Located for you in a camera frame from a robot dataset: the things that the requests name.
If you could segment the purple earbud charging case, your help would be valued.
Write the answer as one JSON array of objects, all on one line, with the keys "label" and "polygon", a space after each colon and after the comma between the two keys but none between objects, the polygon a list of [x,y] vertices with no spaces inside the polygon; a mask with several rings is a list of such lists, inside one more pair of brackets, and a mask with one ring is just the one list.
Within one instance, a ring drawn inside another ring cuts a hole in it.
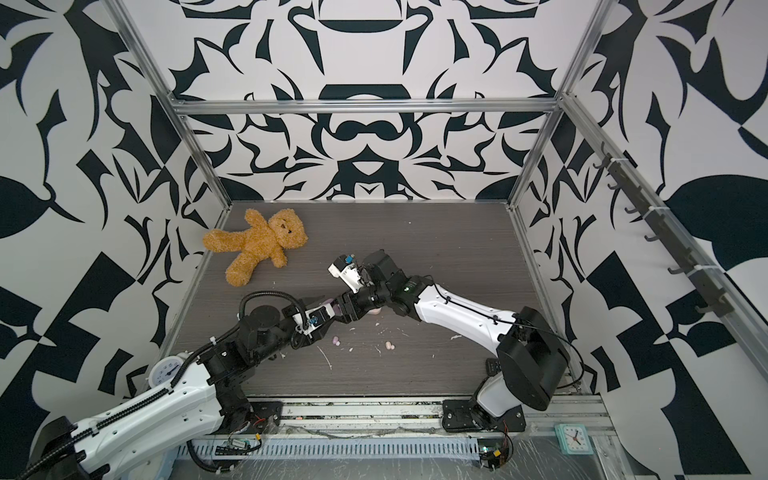
[{"label": "purple earbud charging case", "polygon": [[353,303],[346,297],[333,299],[329,304],[332,312],[331,319],[344,324],[357,320],[357,314]]}]

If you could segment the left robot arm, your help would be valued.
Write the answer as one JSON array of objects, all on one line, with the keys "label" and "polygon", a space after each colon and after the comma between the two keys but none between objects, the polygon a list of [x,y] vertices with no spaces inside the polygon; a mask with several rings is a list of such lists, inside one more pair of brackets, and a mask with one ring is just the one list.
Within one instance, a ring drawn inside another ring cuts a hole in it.
[{"label": "left robot arm", "polygon": [[240,302],[237,324],[212,338],[175,367],[159,373],[159,384],[122,405],[71,422],[60,417],[43,428],[21,479],[117,479],[167,450],[204,435],[242,432],[256,422],[242,390],[255,368],[283,348],[309,346],[322,338],[340,312],[337,301],[308,308],[295,297],[282,310]]}]

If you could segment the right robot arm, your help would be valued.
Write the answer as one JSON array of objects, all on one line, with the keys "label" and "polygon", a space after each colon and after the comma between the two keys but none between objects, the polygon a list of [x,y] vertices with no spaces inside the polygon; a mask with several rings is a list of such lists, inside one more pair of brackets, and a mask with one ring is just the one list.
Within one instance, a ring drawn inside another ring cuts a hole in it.
[{"label": "right robot arm", "polygon": [[450,433],[521,432],[523,410],[548,409],[570,364],[568,342],[535,309],[499,310],[449,292],[430,276],[406,275],[383,250],[357,263],[339,256],[329,268],[351,290],[353,320],[380,307],[453,331],[492,353],[497,367],[467,400],[442,404]]}]

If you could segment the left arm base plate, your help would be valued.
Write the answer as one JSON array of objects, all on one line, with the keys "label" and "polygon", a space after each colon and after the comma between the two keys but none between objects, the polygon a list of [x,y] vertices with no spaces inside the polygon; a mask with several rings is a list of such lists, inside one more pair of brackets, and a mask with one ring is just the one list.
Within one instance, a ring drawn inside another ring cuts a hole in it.
[{"label": "left arm base plate", "polygon": [[251,401],[245,432],[263,433],[278,428],[282,423],[283,406],[284,403],[279,400]]}]

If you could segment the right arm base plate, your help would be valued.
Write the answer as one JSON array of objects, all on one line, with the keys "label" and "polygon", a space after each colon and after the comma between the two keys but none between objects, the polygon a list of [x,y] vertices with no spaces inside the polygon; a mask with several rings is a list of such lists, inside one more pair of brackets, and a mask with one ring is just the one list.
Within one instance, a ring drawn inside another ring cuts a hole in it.
[{"label": "right arm base plate", "polygon": [[527,428],[521,406],[508,410],[501,417],[493,417],[476,402],[468,399],[442,402],[442,428],[449,433],[508,432],[520,433]]}]

